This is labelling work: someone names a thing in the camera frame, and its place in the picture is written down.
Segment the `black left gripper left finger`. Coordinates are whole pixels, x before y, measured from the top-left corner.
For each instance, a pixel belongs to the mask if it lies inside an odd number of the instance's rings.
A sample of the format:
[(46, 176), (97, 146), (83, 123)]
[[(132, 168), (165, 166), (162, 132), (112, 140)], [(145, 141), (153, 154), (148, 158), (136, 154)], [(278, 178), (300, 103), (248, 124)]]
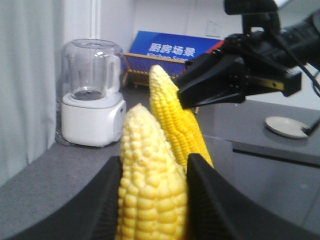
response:
[(88, 182), (77, 183), (32, 164), (0, 189), (1, 239), (114, 239), (121, 168), (113, 156)]

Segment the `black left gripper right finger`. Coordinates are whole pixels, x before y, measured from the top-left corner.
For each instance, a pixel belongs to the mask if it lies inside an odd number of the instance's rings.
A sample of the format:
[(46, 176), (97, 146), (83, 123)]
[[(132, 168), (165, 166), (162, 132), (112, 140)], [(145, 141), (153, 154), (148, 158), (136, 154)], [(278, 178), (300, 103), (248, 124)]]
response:
[(318, 240), (320, 236), (256, 204), (199, 153), (187, 160), (192, 228), (198, 240)]

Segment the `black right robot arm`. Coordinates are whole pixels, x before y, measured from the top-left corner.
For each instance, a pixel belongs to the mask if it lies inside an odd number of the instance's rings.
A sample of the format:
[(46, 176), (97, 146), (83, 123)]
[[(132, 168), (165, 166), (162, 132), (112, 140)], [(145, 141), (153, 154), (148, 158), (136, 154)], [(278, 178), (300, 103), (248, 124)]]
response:
[(175, 82), (184, 109), (242, 103), (247, 96), (274, 92), (289, 97), (300, 91), (306, 64), (320, 67), (319, 12), (283, 29), (274, 13), (242, 20), (242, 33), (187, 62)]

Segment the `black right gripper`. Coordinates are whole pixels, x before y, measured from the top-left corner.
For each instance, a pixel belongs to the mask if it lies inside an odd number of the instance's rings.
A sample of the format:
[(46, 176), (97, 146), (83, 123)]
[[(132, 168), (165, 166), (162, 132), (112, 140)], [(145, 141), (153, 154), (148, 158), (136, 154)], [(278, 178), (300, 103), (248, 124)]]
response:
[(266, 32), (232, 34), (213, 52), (186, 61), (174, 83), (183, 109), (243, 103), (247, 96), (273, 92), (289, 97), (301, 90), (296, 65)]

